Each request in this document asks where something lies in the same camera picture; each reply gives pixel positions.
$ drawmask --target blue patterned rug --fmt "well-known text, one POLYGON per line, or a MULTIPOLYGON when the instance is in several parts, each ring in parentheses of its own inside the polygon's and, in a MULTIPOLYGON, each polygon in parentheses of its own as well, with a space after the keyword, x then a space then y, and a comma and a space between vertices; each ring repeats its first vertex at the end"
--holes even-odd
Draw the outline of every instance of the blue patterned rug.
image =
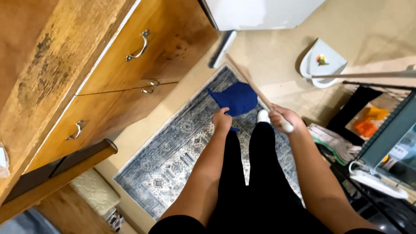
MULTIPOLYGON (((239 80, 233 71, 224 65, 207 81, 205 87, 220 92, 237 81, 239 80)), ((114 177, 132 199, 155 220, 182 191, 196 160, 214 131, 211 117, 218 110, 218 105, 205 87, 168 120, 114 177)), ((256 124, 257 112, 261 109, 262 106, 257 104, 247 114, 233 118, 233 127, 240 129, 237 135, 247 185, 250 175, 248 143, 256 124)), ((286 135, 275 132, 280 165, 290 186, 301 197, 288 139, 286 135)))

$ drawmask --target cabinet door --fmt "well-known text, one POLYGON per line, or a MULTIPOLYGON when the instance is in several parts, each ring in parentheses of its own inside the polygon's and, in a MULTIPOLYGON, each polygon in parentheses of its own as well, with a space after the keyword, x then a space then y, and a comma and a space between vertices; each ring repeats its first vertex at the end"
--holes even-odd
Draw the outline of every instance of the cabinet door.
POLYGON ((198 1, 141 0, 79 94, 178 82, 217 38, 198 1))
POLYGON ((123 91, 122 97, 112 108, 106 122, 100 126, 100 136, 108 136, 147 117, 177 84, 170 83, 123 91))
POLYGON ((98 140, 97 126, 110 116, 123 92, 75 96, 39 148, 25 173, 69 155, 98 140))

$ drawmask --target orange object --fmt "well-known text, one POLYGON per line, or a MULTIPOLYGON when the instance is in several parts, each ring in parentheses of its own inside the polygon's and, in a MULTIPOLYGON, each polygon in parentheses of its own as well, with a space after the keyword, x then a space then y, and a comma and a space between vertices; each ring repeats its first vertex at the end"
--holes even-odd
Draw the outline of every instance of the orange object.
POLYGON ((365 119, 368 120, 382 120, 386 116, 389 116, 389 110, 387 109, 379 109, 377 107, 370 107, 368 112, 364 115, 365 119))
POLYGON ((371 137, 377 131, 377 126, 368 119, 356 121, 354 128, 363 137, 371 137))

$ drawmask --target hand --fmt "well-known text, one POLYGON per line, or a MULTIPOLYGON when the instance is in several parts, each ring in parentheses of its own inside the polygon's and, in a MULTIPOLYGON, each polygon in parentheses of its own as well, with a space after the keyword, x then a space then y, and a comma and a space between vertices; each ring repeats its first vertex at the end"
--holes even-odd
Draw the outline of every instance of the hand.
POLYGON ((228 110, 230 110, 228 107, 221 108, 212 117, 212 123, 214 124, 216 131, 228 133, 230 130, 233 118, 230 115, 225 114, 228 110))
POLYGON ((294 131, 306 127, 303 120, 294 111, 283 108, 276 104, 273 105, 273 110, 270 110, 269 118, 273 125, 279 132, 286 133, 282 129, 282 119, 285 118, 294 128, 294 131))

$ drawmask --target blue rag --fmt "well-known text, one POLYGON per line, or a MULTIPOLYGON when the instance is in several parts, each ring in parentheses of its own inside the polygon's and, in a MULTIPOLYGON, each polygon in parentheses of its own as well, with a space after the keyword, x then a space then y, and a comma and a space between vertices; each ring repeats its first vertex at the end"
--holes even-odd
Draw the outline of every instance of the blue rag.
POLYGON ((212 92, 209 88, 207 90, 220 108, 230 108, 226 114, 232 117, 245 114, 257 105, 257 94, 246 83, 237 82, 222 92, 212 92))

